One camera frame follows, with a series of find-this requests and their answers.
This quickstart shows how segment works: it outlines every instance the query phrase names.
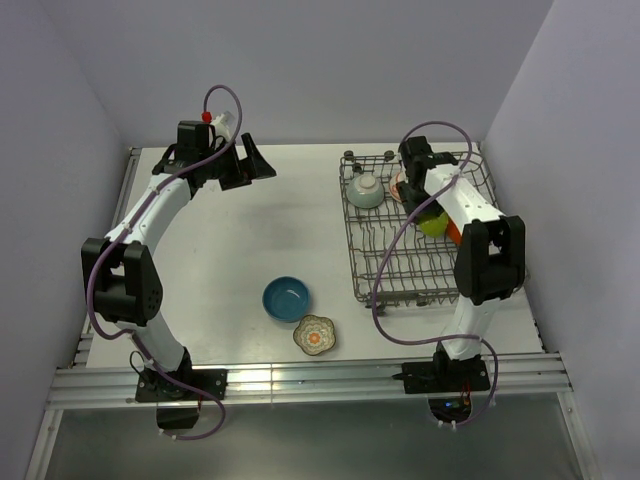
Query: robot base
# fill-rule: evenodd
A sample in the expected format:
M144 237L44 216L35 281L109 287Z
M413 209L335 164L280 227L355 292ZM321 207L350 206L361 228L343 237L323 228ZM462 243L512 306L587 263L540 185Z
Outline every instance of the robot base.
M404 393L452 393L467 388L471 392L491 388L485 362L477 355L468 360L451 360L438 344L433 361L402 364L402 373L394 375L404 382Z
M218 400L223 400L227 388L228 371L225 369L193 370L191 356L185 348L180 367L168 375L187 385L203 390ZM137 403L201 401L201 396L175 386L158 372L145 368L138 380L135 400ZM190 429L198 421L200 408L158 407L156 423L163 430Z

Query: white table surface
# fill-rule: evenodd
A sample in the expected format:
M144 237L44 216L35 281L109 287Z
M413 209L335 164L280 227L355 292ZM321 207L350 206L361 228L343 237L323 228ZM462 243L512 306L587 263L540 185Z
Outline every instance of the white table surface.
M393 144L269 145L259 147L276 178L222 192L209 182L175 218L154 261L164 286L162 311L194 364L281 363L429 356L435 346L405 347L385 340L371 311L353 295L339 189L339 160L382 154ZM435 150L463 150L435 144ZM147 186L163 148L145 148L127 211ZM272 320L262 292L274 278L303 280L312 295L310 313L331 318L337 343L318 357L293 342L296 324ZM403 339L437 336L453 305L387 309L382 324ZM105 323L105 329L115 327ZM503 302L487 333L499 353L541 352L524 292ZM94 335L88 368L128 365L125 338Z

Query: white wall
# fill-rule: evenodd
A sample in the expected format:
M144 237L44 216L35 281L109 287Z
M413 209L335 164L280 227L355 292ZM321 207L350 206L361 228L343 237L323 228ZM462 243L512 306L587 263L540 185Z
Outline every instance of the white wall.
M126 151L34 0L0 2L0 477L23 478L83 321L80 246L115 206Z
M529 292L607 478L640 472L640 2L556 0L491 127Z
M128 144L159 146L218 82L262 142L395 141L433 118L480 140L551 0L42 3Z

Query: dish rack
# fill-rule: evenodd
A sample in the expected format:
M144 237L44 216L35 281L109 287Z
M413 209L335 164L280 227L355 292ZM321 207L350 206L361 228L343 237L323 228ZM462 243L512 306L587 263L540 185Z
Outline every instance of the dish rack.
M467 152L451 152L462 159ZM351 151L340 159L340 192L347 230L349 260L356 299L371 308L371 291L384 253L407 215L400 202L389 193L389 181L401 171L396 154L356 156ZM384 201L376 208L352 205L346 196L347 186L356 173L371 173L380 178L385 189ZM496 206L495 184L482 156L474 153L463 175L482 196ZM446 236L431 238L415 224L407 228L398 241L382 275L378 292L378 310L404 303L426 306L435 302L453 303L458 289L453 276L458 247Z

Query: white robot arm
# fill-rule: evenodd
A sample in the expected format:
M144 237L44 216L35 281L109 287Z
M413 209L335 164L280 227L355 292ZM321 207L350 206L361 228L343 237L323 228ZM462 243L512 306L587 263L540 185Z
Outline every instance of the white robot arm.
M407 181L398 190L408 214L460 173L458 161L451 154L434 153L425 137L407 139L400 153ZM494 208L464 177L428 210L427 214L444 210L462 233L454 268L460 297L442 335L482 338L500 302L524 281L524 223ZM442 346L451 360L473 359L481 351L480 342L471 339L448 340Z
M250 185L252 180L276 175L262 158L251 136L242 135L247 158L240 160L235 145L210 165L198 167L175 178L165 188L158 186L175 172L189 167L222 149L232 135L231 114L218 116L212 123L180 122L178 141L167 149L154 167L147 190L131 212L103 239L88 239L82 247L85 288L96 259L107 246L127 235L105 261L94 290L96 312L121 330L135 332L151 357L162 370L188 383L191 360L188 351L172 335L160 312L162 284L153 265L152 255L163 234L178 212L209 180L219 180L222 190ZM152 191L159 191L143 215L131 227L132 218ZM154 376L153 365L147 365L148 377Z

